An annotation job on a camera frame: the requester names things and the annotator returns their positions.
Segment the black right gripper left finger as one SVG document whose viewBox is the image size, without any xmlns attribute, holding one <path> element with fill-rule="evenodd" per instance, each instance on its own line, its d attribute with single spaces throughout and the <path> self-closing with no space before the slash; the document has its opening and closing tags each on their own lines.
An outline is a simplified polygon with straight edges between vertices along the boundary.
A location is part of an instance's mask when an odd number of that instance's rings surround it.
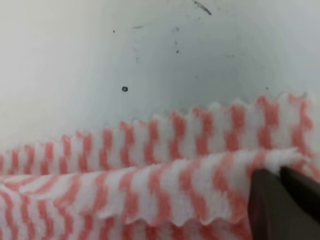
<svg viewBox="0 0 320 240">
<path fill-rule="evenodd" d="M 254 171 L 248 201 L 254 240 L 318 240 L 320 216 L 304 211 L 279 176 L 266 169 Z"/>
</svg>

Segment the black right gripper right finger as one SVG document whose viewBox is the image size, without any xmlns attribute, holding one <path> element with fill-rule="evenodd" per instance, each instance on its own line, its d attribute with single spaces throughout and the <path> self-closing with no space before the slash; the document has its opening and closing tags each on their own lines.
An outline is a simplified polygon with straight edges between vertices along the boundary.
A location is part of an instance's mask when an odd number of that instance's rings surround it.
<svg viewBox="0 0 320 240">
<path fill-rule="evenodd" d="M 280 179 L 297 204 L 312 217 L 320 216 L 320 184 L 288 167 L 281 167 Z"/>
</svg>

